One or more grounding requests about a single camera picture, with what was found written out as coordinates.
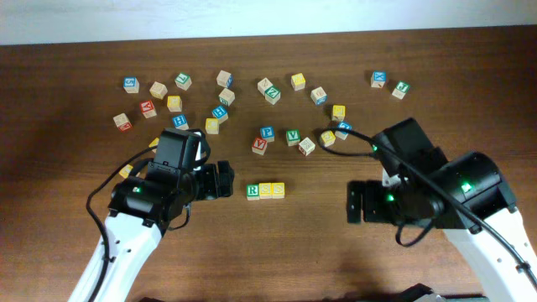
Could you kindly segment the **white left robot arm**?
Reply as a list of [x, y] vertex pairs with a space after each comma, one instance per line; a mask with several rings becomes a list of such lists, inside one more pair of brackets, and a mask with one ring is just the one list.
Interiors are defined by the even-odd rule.
[[106, 219], [90, 214], [101, 238], [70, 300], [124, 301], [176, 217], [189, 215], [194, 201], [232, 196], [234, 171], [227, 161], [209, 163], [201, 130], [166, 128], [153, 150], [153, 158], [129, 159], [133, 168], [112, 189]]

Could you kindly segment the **green R block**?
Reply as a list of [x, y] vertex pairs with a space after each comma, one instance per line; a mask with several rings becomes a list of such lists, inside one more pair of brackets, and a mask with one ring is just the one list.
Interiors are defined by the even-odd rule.
[[247, 185], [246, 192], [247, 192], [247, 200], [259, 200], [260, 199], [258, 184]]

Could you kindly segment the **red A block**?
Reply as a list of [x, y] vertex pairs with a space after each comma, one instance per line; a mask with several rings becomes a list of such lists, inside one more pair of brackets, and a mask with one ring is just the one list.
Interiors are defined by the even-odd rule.
[[268, 148], [268, 141], [263, 138], [255, 138], [252, 144], [252, 152], [264, 155]]

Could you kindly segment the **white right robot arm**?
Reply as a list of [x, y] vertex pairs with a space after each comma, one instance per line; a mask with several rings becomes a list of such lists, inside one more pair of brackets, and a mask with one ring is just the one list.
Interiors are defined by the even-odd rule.
[[412, 247], [431, 230], [444, 232], [464, 257], [491, 301], [536, 299], [536, 254], [517, 200], [499, 167], [485, 154], [448, 160], [413, 119], [370, 138], [381, 180], [348, 185], [347, 220], [419, 227]]

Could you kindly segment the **yellow S block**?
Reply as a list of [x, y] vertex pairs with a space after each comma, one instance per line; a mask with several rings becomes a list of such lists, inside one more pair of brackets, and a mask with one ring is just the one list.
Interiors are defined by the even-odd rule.
[[285, 197], [285, 183], [272, 183], [271, 196], [273, 199], [283, 199]]
[[272, 199], [273, 198], [273, 191], [272, 191], [272, 184], [271, 183], [259, 183], [259, 197], [261, 199]]

